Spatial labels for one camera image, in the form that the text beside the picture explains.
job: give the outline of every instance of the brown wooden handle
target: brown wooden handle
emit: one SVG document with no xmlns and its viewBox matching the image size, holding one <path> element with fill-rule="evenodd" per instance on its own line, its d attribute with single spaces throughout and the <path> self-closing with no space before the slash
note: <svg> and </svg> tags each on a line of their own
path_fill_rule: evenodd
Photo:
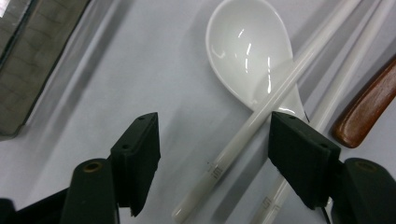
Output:
<svg viewBox="0 0 396 224">
<path fill-rule="evenodd" d="M 358 147 L 396 95 L 396 57 L 349 104 L 332 127 L 345 147 Z"/>
</svg>

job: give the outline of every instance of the white table surface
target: white table surface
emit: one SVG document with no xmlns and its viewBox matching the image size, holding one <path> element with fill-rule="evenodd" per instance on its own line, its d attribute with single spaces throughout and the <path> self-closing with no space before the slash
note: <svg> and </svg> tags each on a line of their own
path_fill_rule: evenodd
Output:
<svg viewBox="0 0 396 224">
<path fill-rule="evenodd" d="M 73 169 L 106 158 L 132 121 L 159 113 L 162 158 L 138 217 L 120 210 L 122 223 L 174 223 L 171 213 L 251 111 L 212 71 L 205 29 L 220 0 L 124 0 L 101 28 L 55 108 L 47 87 L 21 134 L 0 142 L 0 197 L 18 209 L 68 187 Z M 294 55 L 340 1 L 270 0 L 286 24 Z M 361 29 L 372 1 L 363 0 L 329 46 L 299 80 L 308 117 Z M 366 81 L 396 52 L 396 7 L 367 53 L 331 123 Z M 56 87 L 57 79 L 49 84 Z M 340 160 L 364 158 L 396 177 L 396 103 L 359 148 Z M 186 223 L 248 223 L 271 188 L 276 168 L 266 159 L 263 125 L 236 163 Z M 325 223 L 293 192 L 275 223 Z"/>
</svg>

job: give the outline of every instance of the spoon bowl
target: spoon bowl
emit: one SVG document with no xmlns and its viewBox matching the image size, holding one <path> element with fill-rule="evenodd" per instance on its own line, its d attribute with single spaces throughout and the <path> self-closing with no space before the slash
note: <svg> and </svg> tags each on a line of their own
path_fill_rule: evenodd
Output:
<svg viewBox="0 0 396 224">
<path fill-rule="evenodd" d="M 209 21 L 205 43 L 219 80 L 253 111 L 293 64 L 285 25 L 276 10 L 261 0 L 222 2 Z M 304 114 L 296 87 L 278 110 Z"/>
</svg>

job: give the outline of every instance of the wooden utensil handle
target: wooden utensil handle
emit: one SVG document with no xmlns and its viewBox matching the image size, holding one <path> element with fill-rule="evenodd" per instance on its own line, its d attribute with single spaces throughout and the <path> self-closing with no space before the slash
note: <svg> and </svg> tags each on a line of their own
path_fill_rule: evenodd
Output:
<svg viewBox="0 0 396 224">
<path fill-rule="evenodd" d="M 332 127 L 345 147 L 357 147 L 396 95 L 396 57 L 361 90 Z"/>
</svg>

